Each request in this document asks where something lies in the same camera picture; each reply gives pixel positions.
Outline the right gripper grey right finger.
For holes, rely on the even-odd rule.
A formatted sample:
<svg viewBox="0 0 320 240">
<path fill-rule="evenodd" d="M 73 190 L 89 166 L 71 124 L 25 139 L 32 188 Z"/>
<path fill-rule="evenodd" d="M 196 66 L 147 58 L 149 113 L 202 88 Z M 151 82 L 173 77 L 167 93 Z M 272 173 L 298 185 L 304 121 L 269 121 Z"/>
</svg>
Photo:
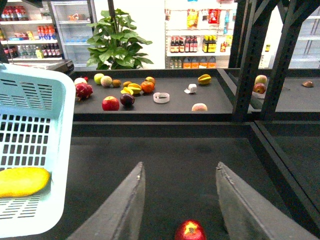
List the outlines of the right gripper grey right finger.
<svg viewBox="0 0 320 240">
<path fill-rule="evenodd" d="M 231 240 L 316 240 L 223 162 L 215 172 L 219 206 Z"/>
</svg>

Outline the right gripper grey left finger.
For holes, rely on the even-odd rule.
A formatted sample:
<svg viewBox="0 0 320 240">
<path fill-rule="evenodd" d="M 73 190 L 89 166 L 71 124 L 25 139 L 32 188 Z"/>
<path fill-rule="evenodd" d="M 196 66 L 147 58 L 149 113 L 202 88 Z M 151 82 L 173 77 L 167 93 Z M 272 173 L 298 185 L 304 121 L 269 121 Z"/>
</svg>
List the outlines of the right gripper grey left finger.
<svg viewBox="0 0 320 240">
<path fill-rule="evenodd" d="M 146 173 L 139 162 L 69 240 L 137 240 L 145 205 Z"/>
</svg>

